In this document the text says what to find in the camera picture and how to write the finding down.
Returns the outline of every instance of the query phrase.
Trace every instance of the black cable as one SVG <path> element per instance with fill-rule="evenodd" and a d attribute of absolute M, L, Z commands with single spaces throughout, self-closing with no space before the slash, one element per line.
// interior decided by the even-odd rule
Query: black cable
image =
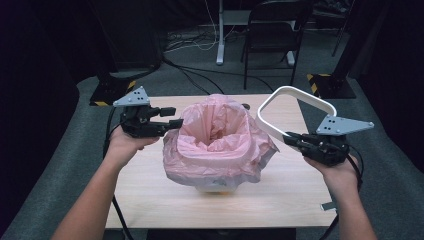
<path fill-rule="evenodd" d="M 218 84 L 216 84 L 214 81 L 212 81 L 212 79 L 210 79 L 210 78 L 208 78 L 206 76 L 203 76 L 202 74 L 199 74 L 199 73 L 190 71 L 190 70 L 184 70 L 184 71 L 189 72 L 189 73 L 192 73 L 194 75 L 197 75 L 199 77 L 202 77 L 202 78 L 208 80 L 210 83 L 212 83 L 213 85 L 215 85 L 215 87 L 217 87 L 222 94 L 224 94 L 224 91 L 222 91 L 222 89 L 218 86 Z"/>
<path fill-rule="evenodd" d="M 175 66 L 178 66 L 179 68 L 183 68 L 183 69 L 191 69 L 191 70 L 197 70 L 197 71 L 203 71 L 203 72 L 211 72 L 211 73 L 219 73 L 219 74 L 228 74 L 228 75 L 234 75 L 234 76 L 244 76 L 244 74 L 240 74 L 240 73 L 222 72 L 222 71 L 216 71 L 216 70 L 208 70 L 208 69 L 187 67 L 187 66 L 177 65 L 175 63 L 173 63 L 173 64 Z M 263 84 L 265 84 L 271 90 L 271 92 L 274 92 L 275 91 L 266 81 L 264 81 L 260 77 L 249 76 L 249 75 L 247 77 L 255 78 L 255 79 L 261 81 Z"/>
<path fill-rule="evenodd" d="M 356 172 L 356 178 L 358 179 L 358 192 L 361 190 L 361 186 L 362 186 L 362 175 L 364 174 L 364 161 L 362 159 L 361 154 L 359 153 L 358 150 L 356 150 L 354 147 L 349 146 L 350 148 L 352 148 L 353 150 L 355 150 L 355 152 L 359 155 L 359 161 L 361 163 L 361 170 L 359 170 L 358 165 L 353 161 L 352 157 L 348 154 L 347 155 L 347 160 L 350 162 L 350 164 L 352 165 L 353 169 Z M 324 240 L 326 239 L 330 233 L 333 231 L 333 229 L 336 227 L 337 223 L 339 222 L 339 215 L 337 214 L 336 217 L 334 218 L 333 222 L 331 222 L 330 226 L 327 228 L 327 230 L 324 232 L 324 234 L 321 236 L 321 238 L 319 240 Z"/>
<path fill-rule="evenodd" d="M 175 68 L 177 68 L 178 70 L 180 70 L 180 72 L 182 72 L 186 77 L 187 77 L 187 79 L 195 86 L 195 87 L 197 87 L 198 89 L 200 89 L 201 91 L 203 91 L 203 92 L 205 92 L 207 95 L 210 95 L 210 93 L 208 92 L 208 91 L 206 91 L 204 88 L 202 88 L 199 84 L 197 84 L 185 71 L 184 71 L 184 69 L 181 69 L 180 67 L 178 67 L 177 65 L 175 65 L 174 63 L 172 63 L 171 61 L 169 61 L 169 60 L 167 60 L 167 59 L 163 59 L 163 62 L 164 63 L 166 63 L 166 64 L 168 64 L 169 66 L 171 66 L 171 67 L 175 67 Z"/>
<path fill-rule="evenodd" d="M 113 118 L 113 114 L 115 113 L 115 107 L 113 107 L 111 110 L 110 110 L 110 113 L 109 113 L 109 117 L 108 117 L 108 120 L 107 120 L 107 125 L 106 125 L 106 138 L 105 138 L 105 141 L 104 141 L 104 144 L 103 144 L 103 158 L 106 156 L 106 153 L 107 153 L 107 150 L 109 149 L 109 143 L 110 143 L 110 135 L 113 133 L 113 131 L 119 126 L 119 125 L 121 125 L 122 124 L 122 122 L 120 122 L 119 124 L 117 124 L 113 129 L 112 129 L 112 131 L 110 130 L 110 126 L 111 126 L 111 122 L 112 122 L 112 118 Z M 116 209 L 116 212 L 118 213 L 118 217 L 119 217 L 119 220 L 121 221 L 121 225 L 122 225 L 122 228 L 123 228 L 123 230 L 124 230 L 124 232 L 125 232 L 125 235 L 130 239 L 130 240 L 134 240 L 134 238 L 132 237 L 132 235 L 131 235 L 131 232 L 130 232 L 130 230 L 128 229 L 128 226 L 127 226 L 127 224 L 126 224 L 126 222 L 125 222 L 125 219 L 124 219 L 124 216 L 123 216 L 123 214 L 122 214 L 122 211 L 121 211 L 121 208 L 119 207 L 119 204 L 118 204 L 118 201 L 116 200 L 116 197 L 115 197 L 115 194 L 113 195 L 113 198 L 112 198 L 112 203 L 113 203 L 113 206 L 115 207 L 115 209 Z"/>

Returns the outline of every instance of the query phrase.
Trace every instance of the forearm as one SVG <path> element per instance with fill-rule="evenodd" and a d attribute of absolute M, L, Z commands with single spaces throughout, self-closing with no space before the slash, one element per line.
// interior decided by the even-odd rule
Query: forearm
<path fill-rule="evenodd" d="M 338 209 L 341 240 L 377 239 L 359 194 L 353 193 L 340 199 Z"/>
<path fill-rule="evenodd" d="M 103 161 L 52 239 L 102 239 L 119 170 Z"/>

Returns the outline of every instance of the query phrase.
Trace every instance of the gray carpet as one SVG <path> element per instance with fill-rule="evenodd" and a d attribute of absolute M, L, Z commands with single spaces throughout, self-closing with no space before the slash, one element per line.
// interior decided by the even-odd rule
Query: gray carpet
<path fill-rule="evenodd" d="M 307 31 L 300 52 L 294 86 L 311 92 L 306 74 L 331 73 L 347 38 L 348 35 L 345 35 L 336 57 L 331 57 L 336 41 L 334 33 Z M 216 45 L 210 50 L 201 50 L 197 47 L 183 48 L 165 53 L 165 57 L 179 65 L 241 74 L 243 65 L 239 59 L 242 43 L 241 37 L 233 38 L 227 43 L 223 66 L 215 64 Z M 118 75 L 133 73 L 122 72 Z M 255 78 L 249 78 L 247 90 L 243 90 L 241 75 L 200 71 L 198 73 L 212 79 L 225 94 L 271 93 L 268 86 Z M 283 74 L 285 77 L 263 77 L 273 89 L 276 89 L 289 83 L 290 71 L 287 73 L 263 71 L 250 74 L 261 76 Z M 219 89 L 206 79 L 191 76 L 209 93 L 220 93 Z M 97 82 L 97 79 L 92 77 L 78 85 L 80 102 L 67 132 L 44 174 L 1 239 L 48 239 L 99 166 L 110 108 L 88 105 Z M 357 98 L 328 101 L 336 107 L 339 116 L 375 123 L 373 130 L 348 136 L 351 145 L 361 152 L 365 161 L 361 196 L 375 231 L 380 239 L 423 239 L 424 174 L 419 172 L 386 136 L 357 82 L 354 79 L 349 79 L 348 82 Z M 137 86 L 140 85 L 145 87 L 149 96 L 206 95 L 190 83 L 178 69 L 165 64 L 155 73 L 137 81 Z M 301 103 L 301 108 L 308 128 L 315 130 L 322 116 L 305 104 Z M 325 228 L 301 228 L 298 229 L 297 239 L 319 239 L 324 231 Z M 133 230 L 136 239 L 144 239 L 145 234 L 146 230 Z M 329 239 L 338 237 L 336 229 Z"/>

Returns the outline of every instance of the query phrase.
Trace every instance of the table leg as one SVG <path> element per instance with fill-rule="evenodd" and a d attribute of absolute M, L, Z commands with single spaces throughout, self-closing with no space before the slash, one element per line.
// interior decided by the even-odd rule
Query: table leg
<path fill-rule="evenodd" d="M 216 64 L 222 65 L 224 63 L 224 16 L 223 16 L 223 6 L 222 0 L 219 0 L 219 45 L 218 45 L 218 53 L 216 56 Z"/>

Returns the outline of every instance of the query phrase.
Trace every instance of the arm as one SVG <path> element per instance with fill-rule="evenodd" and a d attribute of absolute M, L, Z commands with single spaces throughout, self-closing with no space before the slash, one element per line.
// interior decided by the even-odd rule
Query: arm
<path fill-rule="evenodd" d="M 357 189 L 356 172 L 349 161 L 327 167 L 305 157 L 306 162 L 320 171 L 330 192 L 338 203 L 340 239 L 377 239 L 368 216 L 362 206 Z"/>
<path fill-rule="evenodd" d="M 52 239 L 102 239 L 121 169 L 137 150 L 159 138 L 134 139 L 121 127 L 110 137 L 108 152 L 94 176 L 56 229 Z"/>

